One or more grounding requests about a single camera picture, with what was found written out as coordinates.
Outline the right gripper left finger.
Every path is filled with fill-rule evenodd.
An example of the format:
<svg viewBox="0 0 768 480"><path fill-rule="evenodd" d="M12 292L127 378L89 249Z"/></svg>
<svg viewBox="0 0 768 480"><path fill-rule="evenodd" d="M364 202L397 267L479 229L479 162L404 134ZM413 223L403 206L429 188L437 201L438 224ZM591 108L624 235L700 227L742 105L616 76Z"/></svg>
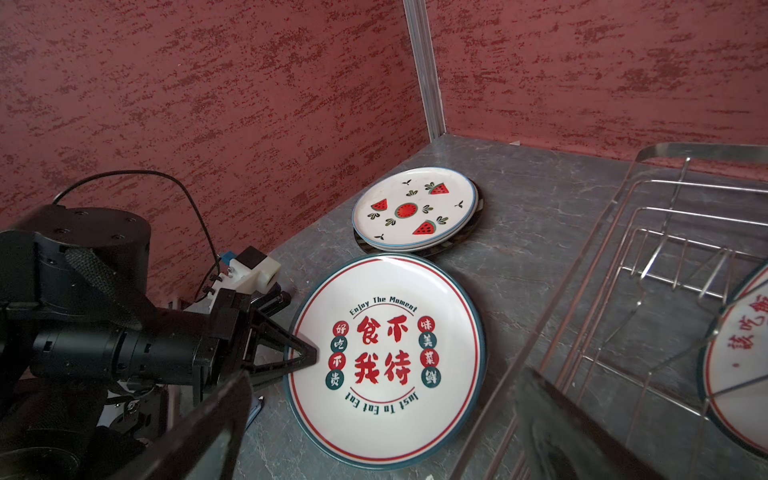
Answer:
<svg viewBox="0 0 768 480"><path fill-rule="evenodd" d="M248 375L232 375L172 430L112 477L232 478L252 398Z"/></svg>

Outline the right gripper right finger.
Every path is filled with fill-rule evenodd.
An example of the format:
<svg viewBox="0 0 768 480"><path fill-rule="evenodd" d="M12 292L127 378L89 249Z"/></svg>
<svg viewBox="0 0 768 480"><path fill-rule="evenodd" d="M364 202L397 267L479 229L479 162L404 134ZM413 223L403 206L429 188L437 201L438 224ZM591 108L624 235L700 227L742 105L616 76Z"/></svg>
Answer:
<svg viewBox="0 0 768 480"><path fill-rule="evenodd" d="M515 410L533 479L660 479L534 369L516 382Z"/></svg>

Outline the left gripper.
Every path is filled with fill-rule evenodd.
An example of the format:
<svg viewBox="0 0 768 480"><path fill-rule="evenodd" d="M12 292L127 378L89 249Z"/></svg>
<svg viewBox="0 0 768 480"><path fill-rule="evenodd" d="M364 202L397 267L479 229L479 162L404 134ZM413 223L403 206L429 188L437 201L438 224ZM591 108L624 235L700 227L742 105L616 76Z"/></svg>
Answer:
<svg viewBox="0 0 768 480"><path fill-rule="evenodd" d="M221 381L239 372L245 372L251 384L275 384L316 364L315 346L268 318L287 308L291 300L285 291L268 293L251 302L247 294L219 290L198 348L200 366L199 379L193 381L194 402L202 402Z"/></svg>

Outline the white plate red text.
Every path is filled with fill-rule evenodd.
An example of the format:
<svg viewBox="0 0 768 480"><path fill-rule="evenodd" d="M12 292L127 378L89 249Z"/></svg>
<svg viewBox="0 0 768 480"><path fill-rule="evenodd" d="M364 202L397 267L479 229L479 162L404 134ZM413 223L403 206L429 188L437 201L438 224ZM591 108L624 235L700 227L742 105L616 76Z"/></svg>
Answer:
<svg viewBox="0 0 768 480"><path fill-rule="evenodd" d="M290 332L315 347L285 379L300 427L330 457L394 470L434 454L475 407L487 364L480 313L434 263L369 255L331 273Z"/></svg>

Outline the dark striped rim plate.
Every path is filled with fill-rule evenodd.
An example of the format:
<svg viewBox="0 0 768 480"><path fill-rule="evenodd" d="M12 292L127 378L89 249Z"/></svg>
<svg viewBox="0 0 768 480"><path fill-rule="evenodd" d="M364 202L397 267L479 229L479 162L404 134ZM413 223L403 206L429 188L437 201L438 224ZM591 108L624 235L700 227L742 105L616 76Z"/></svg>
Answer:
<svg viewBox="0 0 768 480"><path fill-rule="evenodd" d="M413 251L408 250L409 254L416 255L422 258L433 257L441 254L442 252L450 250L455 245L466 240L472 234L472 232L479 225L480 220L483 216L484 195L480 187L478 187L473 181L471 181L471 183L473 184L473 187L475 188L478 194L478 200L477 200L477 206L476 206L475 212L469 218L469 220L450 238L447 238L446 240L435 243L431 246L420 247ZM369 245L355 230L352 230L352 233L354 235L354 239L358 248L365 254L387 253L387 250L383 250L381 248Z"/></svg>

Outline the watermelon pattern plate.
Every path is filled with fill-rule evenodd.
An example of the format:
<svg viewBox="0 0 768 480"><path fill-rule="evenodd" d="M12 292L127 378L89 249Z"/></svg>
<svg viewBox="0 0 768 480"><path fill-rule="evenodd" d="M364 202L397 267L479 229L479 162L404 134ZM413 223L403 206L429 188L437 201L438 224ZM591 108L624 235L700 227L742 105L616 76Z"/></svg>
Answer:
<svg viewBox="0 0 768 480"><path fill-rule="evenodd" d="M415 168L369 187L355 204L352 225L374 248L412 252L457 233L479 200L477 187L465 175L441 167Z"/></svg>

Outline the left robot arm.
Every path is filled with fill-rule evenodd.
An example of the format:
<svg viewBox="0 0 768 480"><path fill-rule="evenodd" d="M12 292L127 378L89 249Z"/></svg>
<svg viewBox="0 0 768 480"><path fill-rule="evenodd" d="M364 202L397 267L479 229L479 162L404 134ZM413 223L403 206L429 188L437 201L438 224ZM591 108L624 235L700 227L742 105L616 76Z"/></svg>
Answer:
<svg viewBox="0 0 768 480"><path fill-rule="evenodd" d="M53 199L1 234L1 475L228 479L256 390L312 366L316 348L272 320L273 292L220 290L207 313L146 295L151 228ZM159 386L193 409L149 444L99 422Z"/></svg>

